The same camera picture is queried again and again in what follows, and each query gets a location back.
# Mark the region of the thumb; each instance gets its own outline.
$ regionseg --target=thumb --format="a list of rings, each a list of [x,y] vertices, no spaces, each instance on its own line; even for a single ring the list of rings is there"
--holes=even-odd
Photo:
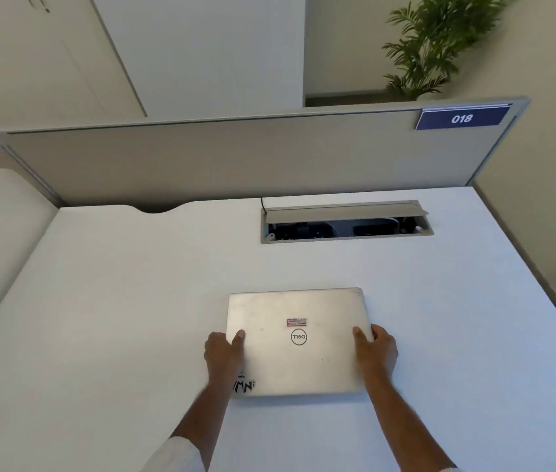
[[[355,326],[352,329],[352,335],[355,337],[355,343],[357,344],[367,341],[366,335],[358,326]]]
[[[235,349],[238,350],[243,350],[243,342],[245,341],[245,331],[243,330],[239,330],[236,334],[235,337],[232,340],[232,346],[235,347]]]

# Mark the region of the white sleeve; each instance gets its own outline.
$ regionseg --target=white sleeve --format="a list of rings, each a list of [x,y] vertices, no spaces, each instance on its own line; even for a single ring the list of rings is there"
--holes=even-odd
[[[153,455],[141,472],[206,472],[197,448],[184,437],[171,437]]]

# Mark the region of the laptop lid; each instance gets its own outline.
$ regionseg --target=laptop lid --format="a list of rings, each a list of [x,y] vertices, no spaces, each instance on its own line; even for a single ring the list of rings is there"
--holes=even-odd
[[[373,340],[361,288],[231,294],[228,341],[245,330],[235,396],[360,391],[353,326]]]

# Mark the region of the gray partition panel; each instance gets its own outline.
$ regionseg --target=gray partition panel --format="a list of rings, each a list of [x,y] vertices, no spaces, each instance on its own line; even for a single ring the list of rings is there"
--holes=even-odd
[[[405,103],[283,116],[12,133],[11,149],[69,204],[168,208],[198,199],[464,186],[527,99],[498,126],[416,131]]]

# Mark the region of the dell logo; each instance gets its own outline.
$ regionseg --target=dell logo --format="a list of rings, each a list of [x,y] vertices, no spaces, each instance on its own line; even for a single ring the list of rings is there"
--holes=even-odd
[[[304,343],[306,343],[306,331],[300,328],[298,328],[297,330],[293,330],[291,332],[291,341],[293,341],[293,344],[302,346]]]

